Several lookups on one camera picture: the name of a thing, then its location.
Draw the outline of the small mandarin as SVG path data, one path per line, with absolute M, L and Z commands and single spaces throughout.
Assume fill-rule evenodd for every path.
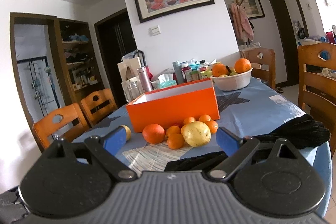
M 167 139 L 167 145 L 170 149 L 180 149 L 184 144 L 185 140 L 181 134 L 172 134 Z
M 183 120 L 183 124 L 186 125 L 186 124 L 189 124 L 189 123 L 192 123 L 192 122 L 195 122 L 196 119 L 194 117 L 187 117 Z
M 211 134 L 215 134 L 219 128 L 218 123 L 216 121 L 206 121 L 206 125 L 210 129 Z
M 169 137 L 171 137 L 171 135 L 174 135 L 174 134 L 181 134 L 181 129 L 177 125 L 170 126 L 166 130 L 166 138 L 169 139 Z
M 212 120 L 212 118 L 207 114 L 203 114 L 199 117 L 199 121 L 203 122 L 203 123 L 206 123 L 206 122 L 211 121 L 211 120 Z

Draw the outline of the yellow fruit behind left finger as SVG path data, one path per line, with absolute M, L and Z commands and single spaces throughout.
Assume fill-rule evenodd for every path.
M 121 125 L 124 129 L 125 129 L 125 132 L 126 132 L 126 141 L 130 140 L 131 138 L 131 130 L 130 128 L 128 128 L 128 126 L 126 125 Z

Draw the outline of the wooden chair left far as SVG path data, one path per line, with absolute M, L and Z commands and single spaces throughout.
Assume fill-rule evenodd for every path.
M 80 107 L 91 126 L 117 110 L 117 105 L 110 89 L 92 92 L 80 101 Z

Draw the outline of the wooden chair left near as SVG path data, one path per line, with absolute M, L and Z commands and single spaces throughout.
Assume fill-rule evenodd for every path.
M 33 124 L 33 132 L 36 133 L 42 148 L 47 149 L 51 144 L 48 137 L 70 124 L 72 127 L 60 135 L 70 142 L 89 130 L 89 124 L 78 103 L 53 110 Z

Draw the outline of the large orange front left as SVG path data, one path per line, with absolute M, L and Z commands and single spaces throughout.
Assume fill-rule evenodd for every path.
M 142 136 L 150 144 L 159 144 L 165 139 L 165 129 L 158 124 L 149 124 L 142 130 Z

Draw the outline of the glass mug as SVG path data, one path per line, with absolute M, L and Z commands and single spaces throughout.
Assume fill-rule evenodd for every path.
M 142 94 L 138 81 L 128 81 L 123 83 L 123 92 L 127 102 L 131 102 Z

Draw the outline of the white fruit bowl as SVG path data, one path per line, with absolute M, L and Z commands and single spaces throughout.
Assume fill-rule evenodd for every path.
M 213 77 L 211 76 L 214 84 L 222 91 L 235 91 L 242 88 L 245 88 L 249 85 L 251 81 L 251 72 L 252 68 L 249 71 L 240 73 L 233 76 L 227 77 Z

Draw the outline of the black cloth on table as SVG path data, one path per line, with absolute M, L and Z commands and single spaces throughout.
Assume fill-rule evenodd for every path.
M 297 149 L 305 149 L 322 145 L 329 141 L 330 136 L 331 133 L 321 122 L 305 114 L 286 122 L 268 134 L 257 135 L 256 139 L 262 143 L 274 143 L 277 139 L 284 138 L 288 139 Z M 219 152 L 170 161 L 165 171 L 201 170 L 207 173 L 226 158 L 228 156 L 221 149 Z

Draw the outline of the orange cardboard box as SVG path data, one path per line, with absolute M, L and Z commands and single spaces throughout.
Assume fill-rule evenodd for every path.
M 220 118 L 215 88 L 211 79 L 203 79 L 147 92 L 126 105 L 136 133 L 149 124 L 169 128 L 183 124 L 185 118 L 209 115 Z

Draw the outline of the wooden shelf unit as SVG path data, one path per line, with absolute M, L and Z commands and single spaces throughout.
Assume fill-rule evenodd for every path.
M 92 92 L 104 89 L 89 24 L 57 19 L 57 77 L 64 103 L 79 103 Z

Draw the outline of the brown paper bag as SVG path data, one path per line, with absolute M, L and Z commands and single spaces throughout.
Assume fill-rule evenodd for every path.
M 133 77 L 138 76 L 138 68 L 142 67 L 141 61 L 138 56 L 126 59 L 117 64 L 118 70 L 120 72 L 120 76 L 122 82 L 132 79 Z

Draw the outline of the left orange in bowl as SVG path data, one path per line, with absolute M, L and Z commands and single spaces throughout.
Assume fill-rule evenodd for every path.
M 221 75 L 229 75 L 228 69 L 224 64 L 216 63 L 212 66 L 212 76 L 220 77 Z

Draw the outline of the orange in bowl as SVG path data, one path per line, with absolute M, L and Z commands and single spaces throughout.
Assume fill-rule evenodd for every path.
M 244 73 L 252 68 L 251 62 L 248 59 L 238 59 L 234 69 L 236 73 Z
M 212 76 L 220 77 L 221 75 L 229 75 L 228 69 L 224 64 L 216 63 L 212 66 Z

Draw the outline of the pink thermos bottle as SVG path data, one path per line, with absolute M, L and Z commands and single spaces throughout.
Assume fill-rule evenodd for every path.
M 146 92 L 151 92 L 153 90 L 151 86 L 151 82 L 149 79 L 149 75 L 147 73 L 147 68 L 146 67 L 140 67 L 137 69 L 138 77 L 141 82 L 141 86 L 143 91 Z

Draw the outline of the right orange in bowl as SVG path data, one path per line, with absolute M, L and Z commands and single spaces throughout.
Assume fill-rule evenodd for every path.
M 251 62 L 248 59 L 238 59 L 234 69 L 236 73 L 244 73 L 252 68 Z

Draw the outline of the tissue pack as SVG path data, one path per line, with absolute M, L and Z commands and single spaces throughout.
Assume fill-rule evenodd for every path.
M 174 74 L 173 73 L 162 74 L 162 75 L 158 76 L 158 80 L 159 80 L 159 84 L 158 84 L 159 89 L 164 89 L 164 88 L 168 88 L 168 87 L 177 85 L 177 82 L 174 79 Z

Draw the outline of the grey tall bottle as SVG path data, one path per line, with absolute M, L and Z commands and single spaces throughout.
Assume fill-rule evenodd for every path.
M 177 84 L 183 84 L 184 83 L 184 79 L 183 79 L 183 74 L 181 71 L 181 65 L 179 61 L 174 61 L 173 62 L 173 68 L 174 68 L 174 72 L 175 72 L 175 77 L 176 77 L 176 81 Z

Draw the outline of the wooden chair behind bowl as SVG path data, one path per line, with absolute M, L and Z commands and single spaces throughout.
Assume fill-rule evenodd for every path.
M 263 80 L 273 90 L 276 89 L 276 54 L 267 48 L 255 48 L 245 52 L 245 57 L 253 65 L 251 75 Z

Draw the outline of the dark capped supplement bottle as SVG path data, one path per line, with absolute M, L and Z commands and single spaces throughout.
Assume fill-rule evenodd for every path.
M 200 63 L 199 69 L 198 69 L 199 73 L 202 73 L 208 70 L 208 65 L 205 60 L 201 60 L 199 61 L 199 63 Z

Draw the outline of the red white container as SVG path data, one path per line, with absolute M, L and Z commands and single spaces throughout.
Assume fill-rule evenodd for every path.
M 185 83 L 189 83 L 193 81 L 193 78 L 191 75 L 192 69 L 188 62 L 181 63 L 181 72 L 182 72 L 182 76 L 183 76 Z

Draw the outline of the pink garment on rack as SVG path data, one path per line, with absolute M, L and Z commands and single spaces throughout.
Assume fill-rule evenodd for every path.
M 231 3 L 231 12 L 236 38 L 243 42 L 254 41 L 254 33 L 246 11 L 236 3 Z

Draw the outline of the wooden chair far right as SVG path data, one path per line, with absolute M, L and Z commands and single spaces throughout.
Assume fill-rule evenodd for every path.
M 298 106 L 310 108 L 310 115 L 321 121 L 331 133 L 329 146 L 335 154 L 335 79 L 322 73 L 308 71 L 308 67 L 335 70 L 335 44 L 318 43 L 298 47 L 299 90 Z

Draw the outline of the framed landscape painting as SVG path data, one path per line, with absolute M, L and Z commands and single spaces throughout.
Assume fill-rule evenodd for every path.
M 260 0 L 224 0 L 224 2 L 227 6 L 231 20 L 233 20 L 231 11 L 232 3 L 242 7 L 246 11 L 248 19 L 265 18 L 264 9 Z

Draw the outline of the wall light switch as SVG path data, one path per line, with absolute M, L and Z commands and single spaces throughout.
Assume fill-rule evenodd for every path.
M 159 26 L 153 26 L 151 28 L 149 28 L 149 35 L 150 36 L 156 36 L 159 35 L 161 33 L 161 29 Z

